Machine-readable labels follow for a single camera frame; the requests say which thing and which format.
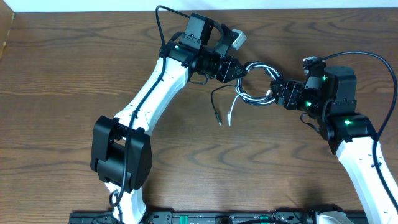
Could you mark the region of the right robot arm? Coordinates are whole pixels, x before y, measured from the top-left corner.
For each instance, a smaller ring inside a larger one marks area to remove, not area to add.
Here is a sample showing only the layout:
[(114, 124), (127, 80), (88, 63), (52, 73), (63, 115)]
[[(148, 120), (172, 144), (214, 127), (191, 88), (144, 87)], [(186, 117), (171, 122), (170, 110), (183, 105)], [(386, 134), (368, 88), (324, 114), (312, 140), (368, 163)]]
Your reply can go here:
[(397, 223), (397, 209), (390, 199), (397, 195), (397, 184), (385, 165), (372, 123), (355, 111), (354, 70), (321, 63), (309, 70), (306, 81), (274, 80), (271, 90), (276, 104), (317, 120), (317, 131), (347, 171), (368, 222)]

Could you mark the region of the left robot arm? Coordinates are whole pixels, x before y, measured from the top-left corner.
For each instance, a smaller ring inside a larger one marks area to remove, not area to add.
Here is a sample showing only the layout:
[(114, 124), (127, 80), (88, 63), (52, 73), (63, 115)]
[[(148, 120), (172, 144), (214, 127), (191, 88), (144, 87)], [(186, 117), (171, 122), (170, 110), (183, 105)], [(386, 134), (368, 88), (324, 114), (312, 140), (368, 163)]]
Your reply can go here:
[(140, 223), (146, 213), (142, 186), (152, 167), (150, 136), (171, 99), (194, 73), (223, 83), (245, 76), (228, 55), (245, 40), (240, 30), (191, 14), (185, 31), (162, 41), (155, 69), (134, 99), (113, 118), (98, 118), (90, 167), (110, 191), (113, 223)]

